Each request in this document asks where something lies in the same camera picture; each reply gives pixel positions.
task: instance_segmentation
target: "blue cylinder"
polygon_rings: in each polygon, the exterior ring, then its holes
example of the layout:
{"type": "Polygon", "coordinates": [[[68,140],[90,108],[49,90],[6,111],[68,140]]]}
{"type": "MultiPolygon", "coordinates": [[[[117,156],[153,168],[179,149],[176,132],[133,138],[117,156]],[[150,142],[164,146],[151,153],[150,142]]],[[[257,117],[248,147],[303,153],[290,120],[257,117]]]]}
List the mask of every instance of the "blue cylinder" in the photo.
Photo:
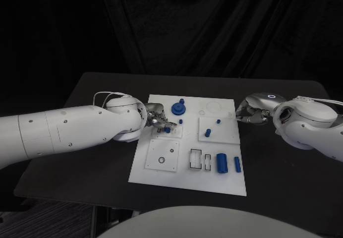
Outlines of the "blue cylinder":
{"type": "Polygon", "coordinates": [[[172,112],[175,115],[180,116],[186,112],[186,106],[183,103],[176,103],[172,106],[172,112]]]}
{"type": "Polygon", "coordinates": [[[216,167],[218,173],[225,174],[228,172],[226,154],[216,155],[216,167]]]}
{"type": "Polygon", "coordinates": [[[239,163],[239,158],[235,157],[235,167],[237,167],[237,172],[241,173],[241,163],[239,163]]]}
{"type": "Polygon", "coordinates": [[[211,129],[206,129],[205,136],[209,137],[209,134],[211,134],[211,129]]]}

